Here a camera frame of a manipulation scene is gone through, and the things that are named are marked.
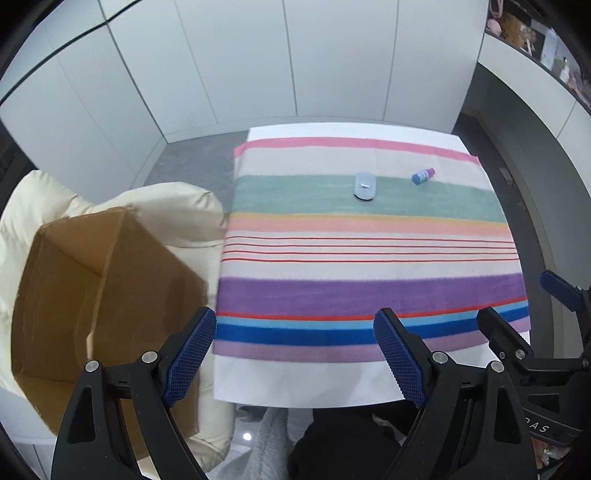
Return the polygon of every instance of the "small bottle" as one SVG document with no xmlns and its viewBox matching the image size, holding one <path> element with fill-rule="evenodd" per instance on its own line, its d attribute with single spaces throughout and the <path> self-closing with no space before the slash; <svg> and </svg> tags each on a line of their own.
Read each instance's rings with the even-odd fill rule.
<svg viewBox="0 0 591 480">
<path fill-rule="evenodd" d="M 570 66 L 568 64 L 568 62 L 566 61 L 566 58 L 564 58 L 564 67 L 562 67 L 562 70 L 560 71 L 560 80 L 564 83 L 568 83 L 569 82 L 569 78 L 570 78 Z"/>
<path fill-rule="evenodd" d="M 413 175 L 413 183 L 415 185 L 419 185 L 420 183 L 427 181 L 428 179 L 430 179 L 434 175 L 435 175 L 435 168 L 428 168 L 427 170 L 418 171 Z"/>
</svg>

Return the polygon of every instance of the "green stripe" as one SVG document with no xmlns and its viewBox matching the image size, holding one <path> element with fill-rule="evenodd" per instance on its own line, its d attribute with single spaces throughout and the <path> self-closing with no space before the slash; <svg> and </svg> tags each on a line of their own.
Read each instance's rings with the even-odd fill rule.
<svg viewBox="0 0 591 480">
<path fill-rule="evenodd" d="M 352 176 L 252 176 L 238 178 L 234 212 L 406 215 L 506 223 L 495 192 L 474 187 L 378 177 L 370 202 L 353 195 Z"/>
</svg>

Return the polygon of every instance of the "blue gripper pad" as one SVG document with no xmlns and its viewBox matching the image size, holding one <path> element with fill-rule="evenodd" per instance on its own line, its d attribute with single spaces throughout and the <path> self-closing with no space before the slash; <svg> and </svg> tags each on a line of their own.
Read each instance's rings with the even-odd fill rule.
<svg viewBox="0 0 591 480">
<path fill-rule="evenodd" d="M 374 335 L 404 398 L 422 408 L 427 402 L 423 371 L 382 310 L 374 318 Z"/>
<path fill-rule="evenodd" d="M 166 407 L 172 408 L 177 400 L 182 400 L 187 395 L 193 378 L 212 344 L 216 325 L 215 312 L 207 309 L 170 364 L 166 372 L 166 388 L 162 394 L 162 401 Z"/>
<path fill-rule="evenodd" d="M 554 272 L 546 270 L 542 273 L 540 285 L 571 312 L 578 312 L 583 308 L 582 293 Z"/>
</svg>

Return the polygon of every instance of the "gray fleece blanket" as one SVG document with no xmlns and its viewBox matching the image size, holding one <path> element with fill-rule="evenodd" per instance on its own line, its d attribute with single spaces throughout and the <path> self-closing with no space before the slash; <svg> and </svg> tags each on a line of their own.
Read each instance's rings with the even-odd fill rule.
<svg viewBox="0 0 591 480">
<path fill-rule="evenodd" d="M 293 443 L 287 434 L 286 408 L 268 408 L 252 450 L 228 462 L 216 480 L 289 480 L 287 458 Z"/>
</svg>

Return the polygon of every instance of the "gray floor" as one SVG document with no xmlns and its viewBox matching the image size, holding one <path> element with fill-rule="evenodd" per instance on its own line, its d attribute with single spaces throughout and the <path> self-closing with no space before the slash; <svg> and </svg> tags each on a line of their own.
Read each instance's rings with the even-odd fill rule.
<svg viewBox="0 0 591 480">
<path fill-rule="evenodd" d="M 234 197 L 234 149 L 248 132 L 211 135 L 171 143 L 150 172 L 146 185 L 184 181 L 211 190 L 226 210 Z"/>
<path fill-rule="evenodd" d="M 506 164 L 477 120 L 460 115 L 453 133 L 466 148 L 480 158 L 488 174 L 515 239 L 525 288 L 530 299 L 531 344 L 539 356 L 553 355 L 553 323 L 550 296 L 541 289 L 540 274 L 545 270 L 540 243 L 525 202 L 517 186 L 511 184 Z M 170 144 L 156 162 L 146 185 L 165 181 L 185 181 L 213 191 L 226 210 L 233 198 L 233 151 L 246 140 L 247 132 L 195 138 Z"/>
</svg>

